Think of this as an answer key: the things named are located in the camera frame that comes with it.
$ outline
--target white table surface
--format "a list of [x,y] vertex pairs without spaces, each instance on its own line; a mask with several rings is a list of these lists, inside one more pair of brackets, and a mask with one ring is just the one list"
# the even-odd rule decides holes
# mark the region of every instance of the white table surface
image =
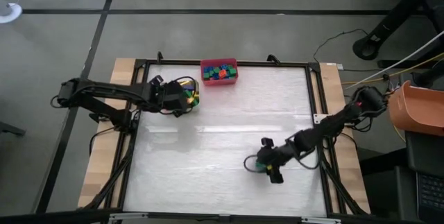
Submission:
[[[304,69],[239,67],[235,85],[216,87],[203,85],[199,66],[151,65],[148,79],[156,75],[165,81],[192,76],[200,104],[179,118],[142,112],[124,211],[326,215],[318,169],[291,160],[281,168],[284,183],[271,184],[243,167],[262,137],[279,146],[312,127]],[[316,160],[312,153],[303,162]]]

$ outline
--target orange bin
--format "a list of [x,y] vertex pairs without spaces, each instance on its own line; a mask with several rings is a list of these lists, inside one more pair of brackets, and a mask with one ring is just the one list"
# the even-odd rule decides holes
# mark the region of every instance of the orange bin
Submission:
[[388,100],[393,124],[401,129],[444,136],[444,92],[405,82]]

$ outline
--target gray floor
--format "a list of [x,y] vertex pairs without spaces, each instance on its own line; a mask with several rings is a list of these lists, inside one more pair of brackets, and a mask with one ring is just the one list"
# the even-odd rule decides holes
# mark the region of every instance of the gray floor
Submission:
[[[399,0],[113,0],[113,9],[329,9],[387,10]],[[105,0],[20,0],[27,9],[100,9]],[[107,82],[115,58],[225,58],[264,60],[270,53],[286,61],[312,61],[328,37],[355,28],[371,30],[381,16],[291,15],[109,15],[89,78]],[[79,76],[99,15],[22,15],[0,25],[0,121],[27,130],[18,139],[0,141],[0,215],[32,211],[43,175],[55,148],[65,110],[49,106],[60,83]],[[403,58],[435,35],[424,17],[411,17],[382,47],[379,59]],[[321,62],[349,69],[375,68],[356,58],[352,43],[361,33],[342,36],[324,46]],[[371,73],[341,72],[343,81]],[[88,161],[89,138],[96,124],[80,110],[62,164],[49,211],[75,209]],[[387,153],[403,147],[387,116],[365,135],[362,148]]]

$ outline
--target keyboard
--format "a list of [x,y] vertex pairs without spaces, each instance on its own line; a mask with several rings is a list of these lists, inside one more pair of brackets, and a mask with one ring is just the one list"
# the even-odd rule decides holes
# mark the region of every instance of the keyboard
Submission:
[[444,211],[444,179],[418,174],[419,205]]
[[417,173],[418,217],[427,223],[444,222],[444,179]]

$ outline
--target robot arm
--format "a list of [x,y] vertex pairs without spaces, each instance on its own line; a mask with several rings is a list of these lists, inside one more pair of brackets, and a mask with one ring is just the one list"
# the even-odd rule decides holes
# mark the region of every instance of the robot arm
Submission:
[[313,128],[301,130],[285,139],[285,145],[274,147],[273,140],[262,138],[262,147],[257,152],[257,164],[266,168],[271,183],[283,183],[279,171],[290,159],[298,161],[321,144],[325,137],[336,137],[346,123],[356,123],[362,117],[377,117],[387,108],[387,101],[375,87],[361,87],[352,100],[338,113],[325,117]]
[[91,112],[90,116],[98,121],[105,117],[113,123],[117,130],[131,129],[131,114],[127,110],[117,110],[96,99],[113,98],[130,101],[142,111],[174,114],[176,117],[188,113],[190,108],[197,105],[195,95],[198,95],[198,83],[191,77],[182,77],[163,83],[160,76],[154,77],[148,83],[135,85],[116,85],[98,83],[87,79],[74,78],[62,83],[57,98],[59,106],[54,107],[83,107]]

